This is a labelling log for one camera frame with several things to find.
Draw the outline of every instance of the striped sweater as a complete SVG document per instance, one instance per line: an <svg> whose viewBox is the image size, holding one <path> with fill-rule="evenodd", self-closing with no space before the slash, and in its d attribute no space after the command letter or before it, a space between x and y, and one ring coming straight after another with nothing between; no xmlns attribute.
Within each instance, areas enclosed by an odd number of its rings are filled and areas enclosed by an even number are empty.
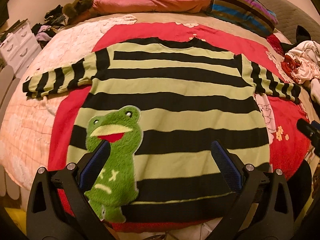
<svg viewBox="0 0 320 240"><path fill-rule="evenodd" d="M87 152L89 120L123 106L140 109L143 140L135 152L138 198L122 211L128 222L190 222L222 216L235 195L211 157L211 142L244 163L268 170L268 134L253 94L298 104L300 87L284 83L244 55L197 38L133 39L23 84L41 98L92 84L76 118L67 162Z"/></svg>

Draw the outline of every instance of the striped pillow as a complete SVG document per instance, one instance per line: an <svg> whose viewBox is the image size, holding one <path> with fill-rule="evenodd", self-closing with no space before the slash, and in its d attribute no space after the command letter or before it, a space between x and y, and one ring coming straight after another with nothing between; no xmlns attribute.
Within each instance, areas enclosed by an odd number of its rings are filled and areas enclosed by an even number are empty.
<svg viewBox="0 0 320 240"><path fill-rule="evenodd" d="M207 15L267 37L278 23L276 14L258 0L212 0Z"/></svg>

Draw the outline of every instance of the green frog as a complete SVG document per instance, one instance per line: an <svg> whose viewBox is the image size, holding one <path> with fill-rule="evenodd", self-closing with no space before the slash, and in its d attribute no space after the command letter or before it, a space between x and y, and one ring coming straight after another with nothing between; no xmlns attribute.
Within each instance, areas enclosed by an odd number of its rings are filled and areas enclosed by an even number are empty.
<svg viewBox="0 0 320 240"><path fill-rule="evenodd" d="M124 223L126 218L121 206L134 201L138 196L133 157L143 139L139 119L140 110L137 107L124 106L89 121L87 150L92 152L103 139L109 141L111 146L110 157L92 189L84 193L101 220Z"/></svg>

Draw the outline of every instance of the pile of clothes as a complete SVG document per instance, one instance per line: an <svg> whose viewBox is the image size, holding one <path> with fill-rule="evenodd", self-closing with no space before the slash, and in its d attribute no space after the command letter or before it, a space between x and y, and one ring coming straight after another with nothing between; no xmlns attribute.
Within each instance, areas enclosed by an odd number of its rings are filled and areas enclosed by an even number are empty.
<svg viewBox="0 0 320 240"><path fill-rule="evenodd" d="M281 62L284 72L297 84L303 84L311 99L320 104L320 44L298 25L296 43L281 42L281 46L285 53Z"/></svg>
<svg viewBox="0 0 320 240"><path fill-rule="evenodd" d="M44 19L44 24L37 23L31 29L42 49L58 33L58 30L65 26L62 23L66 19L62 13L62 6L58 5L47 12Z"/></svg>

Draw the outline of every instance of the red cloth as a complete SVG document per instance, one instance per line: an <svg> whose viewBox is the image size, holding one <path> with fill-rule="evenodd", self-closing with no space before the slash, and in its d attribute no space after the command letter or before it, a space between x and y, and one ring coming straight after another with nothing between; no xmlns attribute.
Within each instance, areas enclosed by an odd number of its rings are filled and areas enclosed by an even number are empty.
<svg viewBox="0 0 320 240"><path fill-rule="evenodd" d="M295 62L289 55L284 56L284 61L281 62L281 67L283 71L296 83L301 84L301 79L296 78L292 75L297 73L297 68L301 66L301 63Z"/></svg>
<svg viewBox="0 0 320 240"><path fill-rule="evenodd" d="M310 146L308 138L296 128L297 120L300 118L307 122L309 120L302 108L293 102L270 96L268 99L275 116L276 130L280 139L280 141L277 139L276 133L273 134L274 139L270 145L270 163L273 170L281 169L284 171L288 180L300 167ZM282 134L278 131L279 126L283 130Z"/></svg>
<svg viewBox="0 0 320 240"><path fill-rule="evenodd" d="M267 42L271 45L271 47L275 50L276 53L284 57L284 51L280 45L280 41L273 33L270 34L267 38Z"/></svg>
<svg viewBox="0 0 320 240"><path fill-rule="evenodd" d="M92 51L97 51L106 48L112 44L119 43L128 39L134 38L148 38L159 37L163 40L170 41L189 41L192 37L204 39L213 46L234 52L235 54L243 53L249 60L254 61L272 73L281 78L275 64L269 60L266 51L268 49L254 41L233 36L220 30L215 30L207 26L199 25L193 28L186 27L182 24L176 23L141 23L134 25L115 25L113 26L96 44ZM84 102L90 87L77 89L72 91L60 104L54 126L52 129L52 138L49 152L49 170L62 169L66 165L66 154L68 143L71 137L71 131L76 118L76 115ZM270 163L274 168L281 168L284 173L289 171L290 176L297 170L302 162L309 143L307 139L296 129L295 123L299 118L303 118L304 114L301 112L300 106L292 102L281 100L279 98L271 98L270 104L273 107L275 104L276 111L274 112L276 120L282 124L282 118L290 119L287 126L284 126L286 131L292 130L289 136L292 136L288 141L283 140L275 143L274 147L270 148ZM66 198L62 197L61 202L65 209L70 211ZM122 232L143 232L143 231L167 231L172 229L179 229L188 227L190 225L199 224L202 221L195 221L191 223L124 223L113 224L116 231Z"/></svg>

